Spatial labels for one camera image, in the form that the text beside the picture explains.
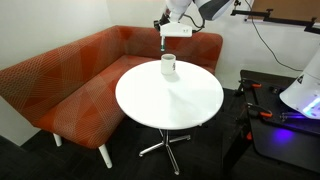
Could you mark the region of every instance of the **table leg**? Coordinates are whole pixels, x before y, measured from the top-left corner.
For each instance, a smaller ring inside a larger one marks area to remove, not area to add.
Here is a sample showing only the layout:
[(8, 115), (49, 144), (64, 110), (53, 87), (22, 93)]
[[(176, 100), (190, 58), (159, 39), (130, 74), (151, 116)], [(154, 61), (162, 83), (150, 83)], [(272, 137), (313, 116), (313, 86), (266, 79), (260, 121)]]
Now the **table leg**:
[(178, 166), (176, 159), (174, 158), (174, 155), (173, 155), (171, 148), (169, 146), (170, 141), (169, 141), (169, 131), (168, 130), (164, 130), (163, 142), (166, 145), (172, 166), (174, 168), (174, 173), (176, 175), (179, 175), (180, 174), (179, 166)]
[(161, 146), (163, 146), (163, 145), (164, 145), (164, 143), (161, 142), (161, 143), (159, 143), (159, 144), (156, 144), (156, 145), (154, 145), (154, 146), (151, 146), (151, 147), (149, 147), (149, 148), (141, 151), (141, 152), (139, 153), (139, 156), (142, 157), (145, 153), (150, 152), (150, 151), (155, 150), (155, 149), (158, 149), (159, 147), (161, 147)]
[(162, 138), (163, 138), (163, 141), (162, 141), (161, 143), (158, 143), (158, 144), (156, 144), (156, 145), (154, 145), (154, 146), (151, 146), (151, 147), (149, 147), (149, 148), (141, 151), (141, 152), (139, 153), (139, 156), (142, 157), (144, 154), (146, 154), (146, 153), (148, 153), (148, 152), (150, 152), (150, 151), (152, 151), (152, 150), (155, 150), (155, 149), (157, 149), (157, 148), (162, 147), (162, 146), (165, 145), (165, 146), (166, 146), (166, 149), (167, 149), (167, 151), (168, 151), (168, 154), (169, 154), (169, 157), (170, 157), (172, 166), (173, 166), (173, 168), (174, 168), (174, 173), (175, 173), (176, 175), (179, 175), (179, 174), (180, 174), (180, 169), (179, 169), (179, 166), (178, 166), (178, 164), (177, 164), (177, 162), (176, 162), (176, 159), (174, 158), (174, 155), (173, 155), (173, 153), (172, 153), (172, 151), (171, 151), (171, 148), (170, 148), (170, 146), (169, 146), (169, 143), (173, 143), (173, 142), (177, 142), (177, 141), (181, 141), (181, 140), (190, 140), (190, 139), (191, 139), (191, 136), (190, 136), (190, 135), (185, 135), (185, 136), (181, 136), (181, 137), (177, 137), (177, 138), (174, 138), (174, 139), (169, 140), (169, 131), (168, 131), (168, 130), (164, 130), (164, 131), (162, 132), (162, 131), (159, 129), (159, 131), (160, 131), (160, 134), (161, 134), (161, 136), (162, 136)]

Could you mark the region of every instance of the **wooden sofa leg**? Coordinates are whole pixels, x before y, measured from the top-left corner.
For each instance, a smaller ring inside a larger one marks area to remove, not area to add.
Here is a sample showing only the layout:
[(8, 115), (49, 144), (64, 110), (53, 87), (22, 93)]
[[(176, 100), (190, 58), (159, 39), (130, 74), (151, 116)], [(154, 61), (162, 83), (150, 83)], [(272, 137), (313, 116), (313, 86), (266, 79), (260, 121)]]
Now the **wooden sofa leg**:
[(110, 169), (112, 168), (112, 162), (111, 162), (111, 159), (110, 159), (110, 156), (109, 156), (109, 153), (108, 153), (108, 150), (107, 150), (107, 147), (106, 145), (102, 145), (99, 147), (99, 150), (100, 150), (100, 153), (104, 159), (104, 162), (106, 163), (107, 167)]
[(54, 137), (54, 140), (56, 141), (57, 146), (58, 147), (61, 146), (62, 145), (61, 136), (53, 133), (53, 137)]

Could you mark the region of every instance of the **red sofa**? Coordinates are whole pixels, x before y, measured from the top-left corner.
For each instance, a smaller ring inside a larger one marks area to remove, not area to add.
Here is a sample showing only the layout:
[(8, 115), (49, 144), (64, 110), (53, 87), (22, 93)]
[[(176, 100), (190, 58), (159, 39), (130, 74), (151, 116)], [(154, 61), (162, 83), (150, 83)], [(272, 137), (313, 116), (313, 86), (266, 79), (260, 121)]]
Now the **red sofa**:
[(88, 148), (105, 143), (124, 117), (115, 87), (128, 69), (172, 53), (214, 74), (222, 37), (166, 38), (154, 28), (113, 26), (0, 71), (0, 95), (33, 126)]

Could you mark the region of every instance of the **white device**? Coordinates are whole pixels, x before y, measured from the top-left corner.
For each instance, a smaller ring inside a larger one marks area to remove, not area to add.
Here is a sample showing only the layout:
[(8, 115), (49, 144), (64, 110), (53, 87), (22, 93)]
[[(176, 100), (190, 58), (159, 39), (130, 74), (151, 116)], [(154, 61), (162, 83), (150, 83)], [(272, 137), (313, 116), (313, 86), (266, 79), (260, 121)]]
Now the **white device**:
[[(233, 0), (193, 0), (204, 20), (213, 21), (225, 12)], [(166, 8), (159, 25), (161, 51), (165, 50), (165, 37), (191, 37), (193, 30), (179, 21), (190, 6), (192, 0), (166, 0)]]
[(320, 48), (280, 99), (310, 119), (320, 119)]

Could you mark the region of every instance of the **dark carpet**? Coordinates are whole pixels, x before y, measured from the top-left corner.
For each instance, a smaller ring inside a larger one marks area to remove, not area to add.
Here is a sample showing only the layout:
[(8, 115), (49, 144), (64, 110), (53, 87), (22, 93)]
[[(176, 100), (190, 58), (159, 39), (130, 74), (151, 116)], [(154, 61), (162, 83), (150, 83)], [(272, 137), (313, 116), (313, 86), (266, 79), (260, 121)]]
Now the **dark carpet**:
[(222, 174), (222, 157), (231, 143), (243, 97), (224, 90), (220, 112), (202, 126), (171, 131), (171, 136), (191, 135), (191, 140), (171, 144), (180, 168), (175, 175), (164, 147), (139, 157), (139, 152), (161, 142), (159, 130), (125, 118), (106, 143), (113, 167), (108, 169), (99, 150), (67, 140), (56, 147), (52, 134), (40, 131), (21, 147), (0, 139), (0, 179), (108, 179), (108, 180), (213, 180), (213, 179), (320, 179), (320, 175), (257, 155), (253, 147), (234, 168)]

